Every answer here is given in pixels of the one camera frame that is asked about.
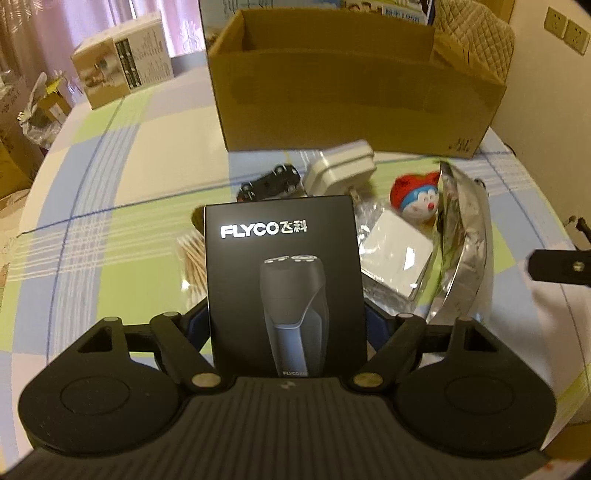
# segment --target flyco shaver box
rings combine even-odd
[[[205,235],[222,374],[350,375],[366,362],[350,196],[208,205]]]

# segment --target curtain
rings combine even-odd
[[[43,71],[75,78],[70,55],[82,40],[158,10],[171,57],[204,50],[197,0],[0,0],[0,69],[29,87]]]

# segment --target wall outlet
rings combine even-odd
[[[567,21],[568,19],[562,13],[557,12],[554,8],[548,7],[546,20],[544,21],[544,28],[549,32],[552,32],[558,38],[564,38]]]
[[[564,41],[578,51],[581,55],[585,55],[587,46],[589,45],[589,32],[578,26],[572,20],[566,26],[564,33]]]

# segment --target black toy car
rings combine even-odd
[[[294,193],[300,184],[300,174],[296,168],[285,163],[277,165],[273,171],[259,179],[243,183],[236,195],[239,202],[255,202]]]

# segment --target aluminum foil bag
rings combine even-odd
[[[452,325],[464,315],[487,320],[494,274],[488,194],[481,181],[445,161],[441,162],[441,178],[441,280],[427,322]]]

